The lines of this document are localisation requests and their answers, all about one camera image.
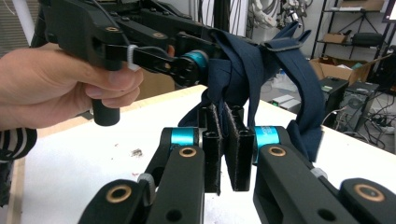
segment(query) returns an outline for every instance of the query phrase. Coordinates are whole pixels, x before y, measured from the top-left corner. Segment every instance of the brown box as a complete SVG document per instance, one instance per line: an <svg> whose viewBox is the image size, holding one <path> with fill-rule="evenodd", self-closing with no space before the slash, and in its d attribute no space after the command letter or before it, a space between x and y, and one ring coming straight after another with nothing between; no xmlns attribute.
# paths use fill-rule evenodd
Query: brown box
<svg viewBox="0 0 396 224"><path fill-rule="evenodd" d="M361 7L368 11L380 11L384 2L384 0L344 0L340 7Z"/></svg>
<svg viewBox="0 0 396 224"><path fill-rule="evenodd" d="M387 57L388 56L378 58L371 62L323 57L312 59L309 63L317 74L319 80L325 77L338 77L348 80L350 86L357 80L366 81L372 65Z"/></svg>
<svg viewBox="0 0 396 224"><path fill-rule="evenodd" d="M347 35L330 33L323 36L324 42L342 44L347 42Z"/></svg>

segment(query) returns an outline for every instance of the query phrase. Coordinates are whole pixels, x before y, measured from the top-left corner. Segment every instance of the navy blue fabric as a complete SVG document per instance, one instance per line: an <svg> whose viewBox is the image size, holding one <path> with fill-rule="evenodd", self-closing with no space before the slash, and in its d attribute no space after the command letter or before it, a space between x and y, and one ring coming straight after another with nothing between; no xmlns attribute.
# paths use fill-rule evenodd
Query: navy blue fabric
<svg viewBox="0 0 396 224"><path fill-rule="evenodd" d="M208 88L202 94L202 102L192 109L178 126L196 127L198 109L213 103L219 110L223 134L227 135L227 125L223 117L224 103L243 106L247 100L249 100L247 126L255 126L254 117L260 101L262 84L282 67L296 84L302 97L302 106L297 119L292 120L287 128L290 139L298 150L310 161L314 161L321 139L320 124L324 117L323 94L309 62L299 49L293 49L300 44L298 39L291 38L296 28L296 23L289 25L272 41L265 43L266 47L249 44L223 31L215 31L212 36L228 59L209 60ZM287 50L268 50L284 48Z"/></svg>

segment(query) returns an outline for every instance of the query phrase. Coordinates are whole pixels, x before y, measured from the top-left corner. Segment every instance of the black handle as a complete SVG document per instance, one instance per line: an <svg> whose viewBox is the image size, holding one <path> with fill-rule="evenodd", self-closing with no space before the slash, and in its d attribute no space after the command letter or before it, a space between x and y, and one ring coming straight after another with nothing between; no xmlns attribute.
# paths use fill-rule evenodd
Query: black handle
<svg viewBox="0 0 396 224"><path fill-rule="evenodd" d="M120 120L119 108L108 108L102 104L101 100L92 100L93 119L101 126L111 126Z"/></svg>

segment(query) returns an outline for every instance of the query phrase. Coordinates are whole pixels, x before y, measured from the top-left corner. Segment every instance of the black bag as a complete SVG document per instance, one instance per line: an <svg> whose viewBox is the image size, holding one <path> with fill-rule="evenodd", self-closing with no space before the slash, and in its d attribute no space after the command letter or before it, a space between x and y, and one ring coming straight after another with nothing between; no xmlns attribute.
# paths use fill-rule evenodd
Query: black bag
<svg viewBox="0 0 396 224"><path fill-rule="evenodd" d="M376 47L382 43L383 37L377 33L357 33L352 36L352 45L358 47Z"/></svg>

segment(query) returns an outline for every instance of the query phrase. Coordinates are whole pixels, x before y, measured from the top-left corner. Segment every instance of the table surface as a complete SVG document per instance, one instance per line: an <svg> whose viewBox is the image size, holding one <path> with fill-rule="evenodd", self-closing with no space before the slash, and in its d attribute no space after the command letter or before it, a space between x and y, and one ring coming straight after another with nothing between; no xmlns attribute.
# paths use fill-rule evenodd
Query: table surface
<svg viewBox="0 0 396 224"><path fill-rule="evenodd" d="M115 179L136 180L159 144L163 127L176 127L200 102L203 86L174 91L122 109L121 120L99 127L83 118L38 130L29 155L15 163L7 223L77 223L94 194ZM260 102L256 124L286 127L295 115ZM339 188L362 177L396 192L396 156L323 127L315 165ZM132 151L141 149L135 157ZM221 194L205 195L205 223L260 223L249 192L233 192L222 165Z"/></svg>

